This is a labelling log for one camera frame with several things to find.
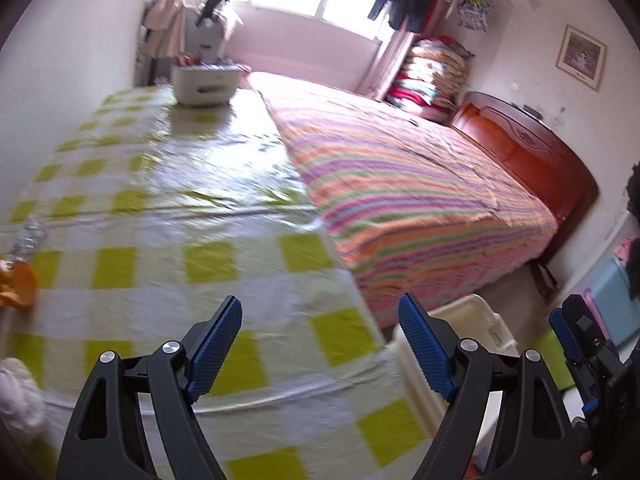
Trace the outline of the orange plastic bag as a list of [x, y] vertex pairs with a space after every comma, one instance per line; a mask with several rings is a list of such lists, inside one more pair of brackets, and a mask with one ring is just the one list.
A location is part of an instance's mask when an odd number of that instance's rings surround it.
[[23, 260], [11, 260], [8, 255], [1, 256], [1, 294], [2, 308], [27, 310], [32, 308], [37, 298], [37, 277], [32, 266]]

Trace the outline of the white plastic trash bin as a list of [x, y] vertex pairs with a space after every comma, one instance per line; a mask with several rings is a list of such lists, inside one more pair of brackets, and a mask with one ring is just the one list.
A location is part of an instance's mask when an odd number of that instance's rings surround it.
[[462, 479], [472, 458], [491, 391], [516, 384], [521, 359], [491, 353], [433, 318], [413, 294], [398, 302], [398, 321], [430, 388], [448, 408], [414, 478]]

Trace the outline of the crumpled white tissue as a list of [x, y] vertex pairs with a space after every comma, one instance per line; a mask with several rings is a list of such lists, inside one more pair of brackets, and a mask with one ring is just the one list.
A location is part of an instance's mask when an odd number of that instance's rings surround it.
[[34, 375], [19, 359], [1, 360], [1, 421], [18, 442], [35, 441], [46, 426], [46, 404]]

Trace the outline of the green plastic basket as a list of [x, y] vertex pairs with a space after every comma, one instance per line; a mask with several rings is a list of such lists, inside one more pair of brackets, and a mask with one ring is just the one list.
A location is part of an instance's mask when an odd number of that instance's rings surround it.
[[546, 330], [538, 336], [533, 343], [533, 349], [544, 358], [559, 392], [574, 387], [574, 379], [570, 376], [570, 371], [565, 364], [563, 348], [553, 330]]

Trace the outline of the blue storage box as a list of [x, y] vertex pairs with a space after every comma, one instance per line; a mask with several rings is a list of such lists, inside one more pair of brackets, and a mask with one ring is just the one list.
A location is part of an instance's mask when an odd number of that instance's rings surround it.
[[620, 259], [608, 256], [594, 269], [591, 297], [616, 346], [639, 330], [639, 299], [629, 296], [629, 278]]

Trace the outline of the silver foil wrapper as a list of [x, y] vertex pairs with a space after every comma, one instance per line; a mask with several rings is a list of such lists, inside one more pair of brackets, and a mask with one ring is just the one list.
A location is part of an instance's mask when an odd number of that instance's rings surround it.
[[29, 262], [47, 236], [44, 225], [36, 219], [27, 219], [15, 235], [9, 251], [9, 262]]

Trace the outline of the yellow checkered tablecloth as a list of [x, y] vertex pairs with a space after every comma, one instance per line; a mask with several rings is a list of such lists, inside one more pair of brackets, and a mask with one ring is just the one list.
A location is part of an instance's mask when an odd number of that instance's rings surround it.
[[408, 479], [428, 437], [390, 350], [288, 161], [262, 97], [179, 105], [168, 88], [110, 96], [1, 220], [29, 221], [35, 307], [1, 315], [1, 351], [47, 404], [26, 448], [44, 478], [106, 350], [180, 339], [229, 295], [242, 327], [195, 414], [231, 479]]

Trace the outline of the striped bed sheet mattress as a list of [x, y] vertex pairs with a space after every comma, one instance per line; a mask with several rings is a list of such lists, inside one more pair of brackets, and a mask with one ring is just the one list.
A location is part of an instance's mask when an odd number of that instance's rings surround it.
[[378, 326], [401, 295], [433, 309], [540, 256], [551, 210], [449, 127], [337, 88], [247, 79]]

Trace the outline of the red wooden headboard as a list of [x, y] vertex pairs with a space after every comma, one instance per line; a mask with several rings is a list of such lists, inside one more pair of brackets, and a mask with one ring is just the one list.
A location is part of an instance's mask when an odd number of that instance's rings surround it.
[[548, 127], [486, 93], [467, 93], [450, 127], [471, 140], [553, 214], [558, 229], [540, 256], [542, 262], [550, 262], [599, 197], [590, 170]]

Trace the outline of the white storage box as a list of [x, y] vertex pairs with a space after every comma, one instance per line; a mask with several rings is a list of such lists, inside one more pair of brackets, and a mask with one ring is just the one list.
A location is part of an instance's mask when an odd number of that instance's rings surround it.
[[244, 75], [242, 66], [206, 64], [199, 55], [182, 54], [172, 62], [170, 80], [179, 104], [202, 107], [228, 103]]

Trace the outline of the stack of folded quilts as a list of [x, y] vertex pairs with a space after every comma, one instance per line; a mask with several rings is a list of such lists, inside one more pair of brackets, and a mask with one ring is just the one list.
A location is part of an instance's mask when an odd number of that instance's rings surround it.
[[418, 117], [448, 124], [469, 77], [474, 54], [448, 36], [417, 41], [409, 50], [384, 101]]

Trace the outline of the white washing machine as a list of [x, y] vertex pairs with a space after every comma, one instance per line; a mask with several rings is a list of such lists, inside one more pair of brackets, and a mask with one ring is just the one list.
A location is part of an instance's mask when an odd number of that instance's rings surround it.
[[226, 55], [228, 43], [235, 29], [241, 24], [239, 15], [228, 3], [216, 7], [210, 18], [201, 24], [200, 9], [189, 6], [186, 9], [186, 52], [199, 54], [205, 64], [217, 64]]

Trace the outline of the right pink curtain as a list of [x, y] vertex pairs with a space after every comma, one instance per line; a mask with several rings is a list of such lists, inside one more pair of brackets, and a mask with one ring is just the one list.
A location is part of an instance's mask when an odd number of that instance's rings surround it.
[[416, 35], [406, 30], [396, 30], [390, 39], [378, 49], [378, 53], [355, 92], [366, 98], [382, 101], [392, 85]]

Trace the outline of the framed wall picture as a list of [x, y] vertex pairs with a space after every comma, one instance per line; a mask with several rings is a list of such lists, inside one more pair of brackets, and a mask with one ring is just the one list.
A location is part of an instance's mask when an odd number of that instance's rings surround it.
[[555, 67], [598, 92], [607, 54], [606, 44], [567, 25]]

